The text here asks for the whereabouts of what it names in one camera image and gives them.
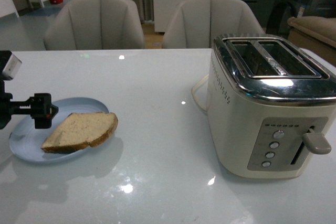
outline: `light blue plate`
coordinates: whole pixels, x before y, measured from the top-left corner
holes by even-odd
[[[59,111],[53,118],[53,125],[49,129],[35,129],[34,120],[26,116],[15,127],[9,136],[9,148],[17,157],[33,162],[50,164],[76,157],[89,148],[79,150],[70,154],[45,153],[40,149],[43,141],[52,131],[72,112],[88,113],[109,110],[101,102],[91,98],[68,98],[53,102]]]

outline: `toaster power cord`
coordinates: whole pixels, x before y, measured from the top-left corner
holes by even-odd
[[[196,91],[207,81],[207,79],[209,78],[209,74],[207,74],[205,77],[203,77],[198,83],[196,83],[195,86],[193,86],[193,88],[191,89],[191,95],[196,103],[196,105],[203,110],[204,112],[207,112],[207,108],[202,106],[200,101],[198,100],[197,96],[196,96]]]

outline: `toaster control panel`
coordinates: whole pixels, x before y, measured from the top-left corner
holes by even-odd
[[[247,168],[272,172],[299,169],[309,154],[302,135],[309,129],[321,132],[327,121],[327,117],[265,118]]]

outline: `toast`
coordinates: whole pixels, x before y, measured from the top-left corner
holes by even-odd
[[[44,152],[69,153],[95,147],[108,139],[118,126],[114,113],[72,113],[44,140]]]

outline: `sofa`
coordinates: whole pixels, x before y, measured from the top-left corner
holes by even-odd
[[[305,16],[289,18],[288,40],[336,66],[336,18]]]

